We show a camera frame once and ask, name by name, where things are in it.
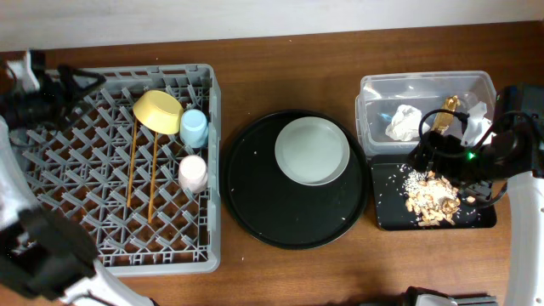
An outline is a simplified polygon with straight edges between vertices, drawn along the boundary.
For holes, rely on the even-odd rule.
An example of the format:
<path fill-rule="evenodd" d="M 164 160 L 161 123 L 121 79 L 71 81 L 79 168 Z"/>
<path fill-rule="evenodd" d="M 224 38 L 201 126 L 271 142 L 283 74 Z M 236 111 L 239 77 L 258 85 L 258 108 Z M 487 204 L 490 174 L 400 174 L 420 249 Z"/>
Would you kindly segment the gold foil wrapper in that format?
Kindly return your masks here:
<path fill-rule="evenodd" d="M 443 112 L 437 113 L 431 130 L 440 134 L 444 134 L 449 126 L 452 124 L 454 116 L 447 111 L 455 112 L 456 108 L 460 105 L 460 101 L 456 95 L 450 96 L 445 100 L 441 109 Z"/>

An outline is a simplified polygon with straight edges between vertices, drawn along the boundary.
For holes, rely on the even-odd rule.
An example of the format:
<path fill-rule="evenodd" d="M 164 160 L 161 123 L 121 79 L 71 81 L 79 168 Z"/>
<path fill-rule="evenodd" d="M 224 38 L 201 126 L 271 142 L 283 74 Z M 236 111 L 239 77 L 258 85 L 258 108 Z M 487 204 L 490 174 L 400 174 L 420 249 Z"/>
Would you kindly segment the white tissue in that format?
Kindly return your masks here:
<path fill-rule="evenodd" d="M 419 137 L 422 112 L 411 105 L 400 105 L 394 113 L 385 134 L 395 141 L 408 142 Z"/>

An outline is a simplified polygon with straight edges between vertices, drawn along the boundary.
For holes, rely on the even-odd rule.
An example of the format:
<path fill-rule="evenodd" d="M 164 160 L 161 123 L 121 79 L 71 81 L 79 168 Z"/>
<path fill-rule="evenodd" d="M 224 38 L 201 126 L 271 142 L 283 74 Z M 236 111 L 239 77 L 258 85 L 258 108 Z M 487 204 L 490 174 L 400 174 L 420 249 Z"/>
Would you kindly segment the yellow bowl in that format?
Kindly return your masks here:
<path fill-rule="evenodd" d="M 172 95 L 150 90 L 134 104 L 133 113 L 148 129 L 171 135 L 179 132 L 184 109 Z"/>

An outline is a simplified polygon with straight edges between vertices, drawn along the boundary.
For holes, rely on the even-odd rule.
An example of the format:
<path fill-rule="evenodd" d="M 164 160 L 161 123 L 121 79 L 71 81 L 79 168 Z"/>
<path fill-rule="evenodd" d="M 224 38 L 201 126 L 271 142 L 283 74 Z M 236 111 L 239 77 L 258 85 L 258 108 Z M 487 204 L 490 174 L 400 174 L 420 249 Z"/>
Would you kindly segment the wooden chopstick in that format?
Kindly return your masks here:
<path fill-rule="evenodd" d="M 148 224 L 152 223 L 153 220 L 153 209 L 154 209 L 154 199 L 156 191 L 156 161 L 157 161 L 157 151 L 158 151 L 158 139 L 159 134 L 155 132 L 154 144 L 153 144 L 153 158 L 151 164 L 151 180 L 150 180 L 150 200 L 148 204 Z"/>
<path fill-rule="evenodd" d="M 127 185 L 127 207 L 131 207 L 132 192 L 133 192 L 133 170 L 135 163 L 135 152 L 138 136 L 138 119 L 135 117 L 133 122 L 133 137 L 132 137 L 132 146 L 131 146 L 131 160 L 129 165 L 128 173 L 128 185 Z"/>

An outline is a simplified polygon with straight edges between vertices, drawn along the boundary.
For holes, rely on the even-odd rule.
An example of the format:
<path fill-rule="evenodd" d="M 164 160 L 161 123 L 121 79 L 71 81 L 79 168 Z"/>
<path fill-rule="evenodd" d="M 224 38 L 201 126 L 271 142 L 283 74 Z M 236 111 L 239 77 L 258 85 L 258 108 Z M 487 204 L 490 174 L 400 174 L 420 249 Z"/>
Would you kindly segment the grey round plate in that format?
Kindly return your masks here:
<path fill-rule="evenodd" d="M 328 184 L 343 174 L 350 148 L 341 128 L 322 117 L 305 116 L 289 122 L 275 141 L 275 159 L 292 181 L 307 185 Z"/>

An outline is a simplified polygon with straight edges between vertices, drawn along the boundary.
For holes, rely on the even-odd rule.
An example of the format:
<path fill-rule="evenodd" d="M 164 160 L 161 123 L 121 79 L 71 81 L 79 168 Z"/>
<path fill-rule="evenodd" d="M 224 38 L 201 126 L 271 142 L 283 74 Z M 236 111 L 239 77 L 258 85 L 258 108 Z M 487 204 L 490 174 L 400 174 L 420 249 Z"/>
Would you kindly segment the light blue cup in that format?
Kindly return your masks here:
<path fill-rule="evenodd" d="M 208 138 L 206 115 L 197 109 L 185 111 L 181 117 L 179 135 L 183 143 L 193 149 L 206 147 Z"/>

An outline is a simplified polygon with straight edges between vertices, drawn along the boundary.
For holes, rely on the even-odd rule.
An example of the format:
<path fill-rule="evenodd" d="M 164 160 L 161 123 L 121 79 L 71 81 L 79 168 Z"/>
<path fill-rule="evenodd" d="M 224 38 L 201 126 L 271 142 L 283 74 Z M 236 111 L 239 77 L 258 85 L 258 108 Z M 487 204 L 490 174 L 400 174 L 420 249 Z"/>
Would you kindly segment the pink cup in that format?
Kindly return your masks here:
<path fill-rule="evenodd" d="M 207 188 L 207 164 L 197 155 L 183 158 L 178 165 L 178 182 L 183 190 L 198 194 Z"/>

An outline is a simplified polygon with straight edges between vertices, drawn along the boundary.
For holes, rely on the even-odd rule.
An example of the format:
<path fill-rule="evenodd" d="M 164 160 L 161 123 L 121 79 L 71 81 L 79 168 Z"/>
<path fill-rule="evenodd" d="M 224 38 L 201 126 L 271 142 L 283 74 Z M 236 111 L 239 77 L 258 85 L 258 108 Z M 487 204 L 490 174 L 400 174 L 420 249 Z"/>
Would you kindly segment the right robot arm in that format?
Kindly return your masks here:
<path fill-rule="evenodd" d="M 461 139 L 434 130 L 418 131 L 420 142 L 408 155 L 418 172 L 431 170 L 458 188 L 461 203 L 488 208 L 498 197 L 475 186 L 502 181 L 511 208 L 510 272 L 505 303 L 543 303 L 543 88 L 519 84 L 496 96 L 491 125 L 474 127 L 475 116 L 453 110 L 446 114 L 463 126 Z"/>

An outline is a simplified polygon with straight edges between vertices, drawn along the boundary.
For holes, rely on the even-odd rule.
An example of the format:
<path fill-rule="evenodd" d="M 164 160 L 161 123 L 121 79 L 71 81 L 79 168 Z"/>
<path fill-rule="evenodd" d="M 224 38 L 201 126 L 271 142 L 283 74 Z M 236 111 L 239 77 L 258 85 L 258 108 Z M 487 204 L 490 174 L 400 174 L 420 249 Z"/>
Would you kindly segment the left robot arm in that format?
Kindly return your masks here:
<path fill-rule="evenodd" d="M 72 126 L 78 102 L 105 83 L 67 65 L 57 71 L 54 80 L 37 65 L 8 64 L 15 87 L 1 97 L 1 283 L 65 305 L 153 306 L 105 269 L 81 225 L 40 206 L 16 160 L 10 131 Z"/>

